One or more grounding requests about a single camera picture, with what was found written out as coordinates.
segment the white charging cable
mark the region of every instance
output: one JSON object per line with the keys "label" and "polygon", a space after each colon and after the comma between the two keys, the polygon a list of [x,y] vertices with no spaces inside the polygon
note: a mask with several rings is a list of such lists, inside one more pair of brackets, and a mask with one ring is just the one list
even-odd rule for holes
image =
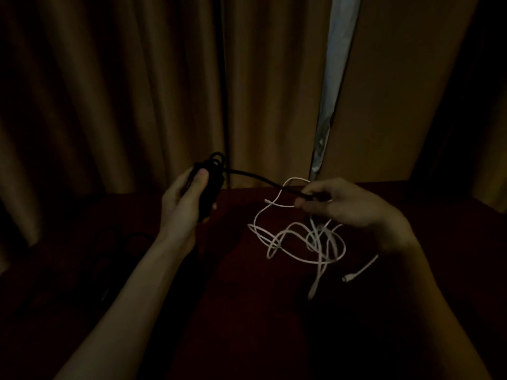
{"label": "white charging cable", "polygon": [[[292,180],[300,180],[305,182],[310,182],[309,180],[300,178],[300,177],[291,177],[289,178],[285,183],[283,183],[283,186],[290,183]],[[315,292],[317,291],[318,283],[320,281],[320,278],[326,271],[327,265],[339,261],[344,255],[347,250],[347,246],[345,245],[345,242],[341,238],[339,234],[335,232],[336,229],[338,229],[342,224],[336,225],[333,229],[329,229],[327,226],[331,222],[331,220],[328,220],[325,224],[319,224],[315,225],[313,222],[312,217],[310,216],[310,225],[311,229],[309,229],[305,224],[300,222],[293,222],[288,225],[288,227],[280,232],[278,232],[276,235],[270,233],[268,230],[265,230],[264,228],[257,225],[257,218],[259,215],[268,209],[270,206],[276,206],[280,208],[293,208],[294,205],[281,205],[276,204],[276,201],[280,197],[282,191],[280,190],[278,192],[278,195],[273,201],[269,201],[267,199],[264,200],[264,202],[268,205],[266,205],[263,209],[261,209],[257,215],[253,219],[253,224],[248,224],[248,228],[257,235],[259,240],[268,247],[268,251],[266,253],[266,257],[268,259],[271,259],[276,251],[279,249],[285,252],[290,257],[300,261],[300,262],[306,262],[308,264],[317,264],[317,276],[315,277],[315,281],[313,282],[310,291],[308,292],[308,300],[312,299],[315,295]],[[300,233],[296,232],[292,228],[300,227],[306,230],[307,234],[305,237],[303,237]],[[290,253],[287,249],[282,247],[282,241],[285,238],[286,235],[294,235],[300,240],[302,240],[306,244],[306,248],[309,251],[315,252],[317,256],[317,260],[306,260],[301,257],[298,257],[296,255],[293,255]],[[322,242],[320,241],[320,238],[322,234],[325,234],[327,237],[326,240],[326,252],[324,253],[322,251]],[[340,241],[342,245],[342,251],[339,254],[339,248],[337,244],[337,239]],[[330,256],[330,245],[332,249],[332,256]],[[354,274],[346,274],[342,280],[347,282],[353,280],[355,277],[357,277],[359,274],[361,274],[366,268],[368,268],[376,259],[378,255],[376,255],[368,264],[366,264],[361,270]]]}

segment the person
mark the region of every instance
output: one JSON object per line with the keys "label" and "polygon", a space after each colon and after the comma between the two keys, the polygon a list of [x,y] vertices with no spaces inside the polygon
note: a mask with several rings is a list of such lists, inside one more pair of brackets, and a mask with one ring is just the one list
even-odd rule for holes
{"label": "person", "polygon": [[[160,232],[130,275],[116,300],[58,372],[56,379],[135,378],[162,303],[183,258],[195,243],[199,197],[208,172],[199,170],[180,198],[190,170],[176,179],[162,197]],[[490,378],[465,331],[442,296],[428,261],[408,220],[377,195],[341,178],[315,181],[305,193],[326,192],[331,201],[295,200],[295,207],[312,215],[375,235],[380,256],[396,256],[409,288],[410,308],[424,331],[428,373],[432,378]]]}

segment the person's left hand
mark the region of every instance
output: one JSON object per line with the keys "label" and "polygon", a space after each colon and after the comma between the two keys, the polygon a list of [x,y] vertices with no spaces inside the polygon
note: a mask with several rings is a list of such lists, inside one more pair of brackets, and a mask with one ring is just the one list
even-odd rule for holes
{"label": "person's left hand", "polygon": [[199,198],[208,183],[208,171],[200,169],[192,184],[180,198],[180,193],[192,168],[181,174],[162,196],[162,215],[157,239],[167,241],[185,257],[195,243],[195,227],[199,219]]}

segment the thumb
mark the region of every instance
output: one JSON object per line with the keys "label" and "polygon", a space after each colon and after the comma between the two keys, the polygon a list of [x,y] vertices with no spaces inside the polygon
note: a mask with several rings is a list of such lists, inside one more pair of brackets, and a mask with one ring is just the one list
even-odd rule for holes
{"label": "thumb", "polygon": [[305,201],[301,206],[302,210],[317,216],[329,217],[329,203],[321,201]]}
{"label": "thumb", "polygon": [[209,172],[204,168],[199,169],[194,179],[192,180],[192,184],[190,185],[188,191],[183,195],[183,197],[190,200],[199,200],[202,191],[208,184],[208,178]]}

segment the forearm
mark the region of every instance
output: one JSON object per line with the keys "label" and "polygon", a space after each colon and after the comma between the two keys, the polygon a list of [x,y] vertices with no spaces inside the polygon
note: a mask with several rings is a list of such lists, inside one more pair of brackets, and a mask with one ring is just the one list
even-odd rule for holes
{"label": "forearm", "polygon": [[111,308],[60,370],[57,379],[135,378],[153,325],[183,253],[157,240]]}
{"label": "forearm", "polygon": [[385,258],[394,292],[392,318],[419,367],[430,378],[484,379],[488,371],[444,299],[421,246],[393,247]]}

